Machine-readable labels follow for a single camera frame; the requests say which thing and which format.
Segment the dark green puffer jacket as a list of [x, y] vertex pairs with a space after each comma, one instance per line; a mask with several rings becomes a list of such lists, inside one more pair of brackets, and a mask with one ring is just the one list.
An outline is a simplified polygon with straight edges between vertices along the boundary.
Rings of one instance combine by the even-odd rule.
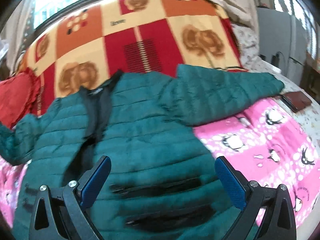
[[12, 233], [27, 239], [41, 185], [78, 180], [103, 155], [111, 173], [89, 216], [104, 239], [222, 239], [238, 213], [193, 127], [240, 113], [284, 84], [269, 73], [179, 65], [175, 77], [116, 72], [43, 116], [1, 127], [1, 156], [27, 164]]

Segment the pink penguin blanket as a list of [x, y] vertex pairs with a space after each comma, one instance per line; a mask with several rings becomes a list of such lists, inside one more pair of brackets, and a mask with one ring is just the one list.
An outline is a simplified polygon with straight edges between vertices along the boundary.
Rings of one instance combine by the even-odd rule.
[[10, 226], [29, 216], [41, 183], [65, 185], [67, 168], [86, 140], [91, 161], [108, 155], [110, 178], [93, 206], [103, 232], [129, 216], [230, 202], [214, 172], [225, 156], [265, 186], [289, 184], [302, 222], [319, 192], [319, 161], [310, 138], [272, 99], [214, 121], [216, 108], [156, 98], [73, 94], [56, 99], [43, 116], [25, 115], [14, 129], [1, 126], [1, 212]]

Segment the brown wallet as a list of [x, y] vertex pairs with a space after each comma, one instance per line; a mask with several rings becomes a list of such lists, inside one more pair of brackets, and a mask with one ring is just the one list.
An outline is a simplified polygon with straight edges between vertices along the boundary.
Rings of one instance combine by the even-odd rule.
[[281, 95], [280, 99], [293, 113], [302, 111], [312, 104], [312, 101], [301, 91], [287, 92]]

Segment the red heart pillow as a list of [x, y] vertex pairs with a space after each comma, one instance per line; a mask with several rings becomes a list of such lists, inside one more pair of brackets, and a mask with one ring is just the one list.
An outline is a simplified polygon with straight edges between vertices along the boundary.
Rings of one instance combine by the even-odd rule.
[[41, 87], [40, 78], [27, 68], [15, 77], [1, 82], [1, 124], [12, 129], [31, 112]]

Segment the grey refrigerator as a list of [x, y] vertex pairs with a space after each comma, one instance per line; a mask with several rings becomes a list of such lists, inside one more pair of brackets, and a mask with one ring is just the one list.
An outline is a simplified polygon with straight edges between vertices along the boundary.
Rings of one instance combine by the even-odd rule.
[[307, 38], [301, 22], [287, 12], [257, 8], [260, 54], [277, 62], [281, 74], [300, 85], [306, 61]]

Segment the red orange rose blanket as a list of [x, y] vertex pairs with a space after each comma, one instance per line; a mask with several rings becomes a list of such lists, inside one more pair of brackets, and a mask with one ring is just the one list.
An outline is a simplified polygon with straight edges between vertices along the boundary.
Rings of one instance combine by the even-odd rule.
[[179, 64], [242, 72], [225, 10], [207, 0], [104, 0], [63, 17], [28, 47], [19, 66], [40, 82], [31, 113], [116, 71], [175, 76]]

